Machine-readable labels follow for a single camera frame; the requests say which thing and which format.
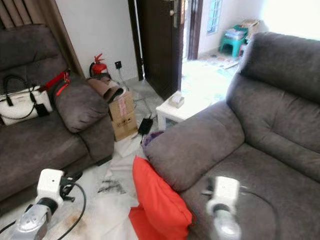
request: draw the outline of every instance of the small white table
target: small white table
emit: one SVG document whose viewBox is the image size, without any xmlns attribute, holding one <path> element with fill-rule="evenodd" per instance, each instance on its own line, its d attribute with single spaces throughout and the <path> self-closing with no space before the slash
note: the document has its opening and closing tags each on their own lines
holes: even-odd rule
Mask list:
<svg viewBox="0 0 320 240">
<path fill-rule="evenodd" d="M 193 96 L 183 96 L 184 104 L 180 108 L 175 108 L 174 106 L 169 105 L 169 99 L 171 97 L 169 97 L 163 104 L 155 109 L 157 113 L 158 127 L 159 130 L 162 131 L 166 130 L 166 119 L 180 123 L 212 104 L 212 102 L 208 99 L 201 99 Z"/>
</svg>

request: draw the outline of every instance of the handbag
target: handbag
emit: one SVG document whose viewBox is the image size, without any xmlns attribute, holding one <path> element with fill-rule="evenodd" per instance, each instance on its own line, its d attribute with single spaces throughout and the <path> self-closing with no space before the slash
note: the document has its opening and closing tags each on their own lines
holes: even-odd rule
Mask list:
<svg viewBox="0 0 320 240">
<path fill-rule="evenodd" d="M 8 93 L 8 83 L 19 80 L 24 90 Z M 53 111 L 47 91 L 39 92 L 40 86 L 30 87 L 28 82 L 16 75 L 3 80 L 4 94 L 0 95 L 0 117 L 5 125 L 12 125 L 28 119 L 43 117 Z"/>
</svg>

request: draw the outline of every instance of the sofa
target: sofa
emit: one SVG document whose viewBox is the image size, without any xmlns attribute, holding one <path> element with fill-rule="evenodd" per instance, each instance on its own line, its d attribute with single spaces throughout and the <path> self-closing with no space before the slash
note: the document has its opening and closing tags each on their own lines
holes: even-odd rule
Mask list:
<svg viewBox="0 0 320 240">
<path fill-rule="evenodd" d="M 319 239 L 320 42 L 257 33 L 226 100 L 170 128 L 145 153 L 196 215 L 190 239 L 217 239 L 201 195 L 216 176 L 276 209 L 240 193 L 242 239 Z"/>
<path fill-rule="evenodd" d="M 43 86 L 68 68 L 49 28 L 25 25 L 0 31 L 0 83 L 17 75 Z M 108 104 L 87 83 L 71 73 L 48 90 L 53 112 L 14 125 L 0 125 L 0 215 L 36 195 L 42 169 L 69 176 L 110 160 L 114 133 Z M 9 92 L 25 87 L 10 81 Z M 0 93 L 4 94 L 3 84 Z"/>
</svg>

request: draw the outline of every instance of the fire extinguisher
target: fire extinguisher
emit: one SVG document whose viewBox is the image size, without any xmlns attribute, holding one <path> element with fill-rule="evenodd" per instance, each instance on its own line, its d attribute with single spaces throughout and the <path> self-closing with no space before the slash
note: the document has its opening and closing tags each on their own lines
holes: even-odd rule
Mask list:
<svg viewBox="0 0 320 240">
<path fill-rule="evenodd" d="M 108 68 L 107 65 L 104 63 L 101 63 L 104 59 L 100 59 L 102 56 L 102 53 L 100 53 L 98 56 L 94 56 L 94 62 L 91 63 L 89 71 L 90 71 L 90 77 L 100 75 L 100 74 L 108 74 Z"/>
</svg>

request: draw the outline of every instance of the wall socket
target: wall socket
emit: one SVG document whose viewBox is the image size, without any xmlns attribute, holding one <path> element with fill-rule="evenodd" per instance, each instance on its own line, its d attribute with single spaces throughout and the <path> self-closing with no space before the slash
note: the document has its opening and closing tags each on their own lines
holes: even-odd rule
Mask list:
<svg viewBox="0 0 320 240">
<path fill-rule="evenodd" d="M 115 64 L 115 68 L 116 68 L 116 69 L 122 68 L 121 61 L 116 61 L 114 64 Z"/>
</svg>

